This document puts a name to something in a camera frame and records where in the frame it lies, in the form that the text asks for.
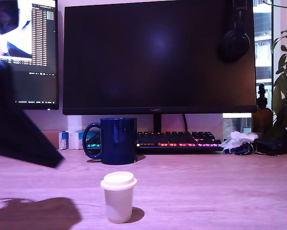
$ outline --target headphone ear cup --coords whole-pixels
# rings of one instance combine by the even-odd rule
[[[223,36],[219,54],[224,61],[234,62],[245,55],[249,47],[250,39],[247,34],[230,30]]]

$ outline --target computer screen display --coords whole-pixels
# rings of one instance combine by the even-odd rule
[[[249,49],[236,61],[219,55],[223,37],[240,22],[234,2],[66,7],[63,113],[254,111],[252,1],[242,9]]]
[[[56,0],[0,0],[0,61],[23,109],[58,109]]]

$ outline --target monitor bezel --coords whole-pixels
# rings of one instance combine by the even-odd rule
[[[150,107],[150,108],[63,108],[64,115],[139,115],[139,114],[221,114],[254,113],[255,105],[245,106],[196,106],[196,107]]]

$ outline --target mug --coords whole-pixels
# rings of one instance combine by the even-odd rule
[[[86,145],[89,129],[101,130],[101,152],[91,154]],[[100,123],[89,124],[82,137],[82,146],[88,157],[101,159],[104,164],[121,165],[137,161],[137,119],[102,118]]]

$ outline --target logo on monitor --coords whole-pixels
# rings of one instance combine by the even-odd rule
[[[160,108],[156,108],[156,109],[150,109],[151,112],[161,112]]]

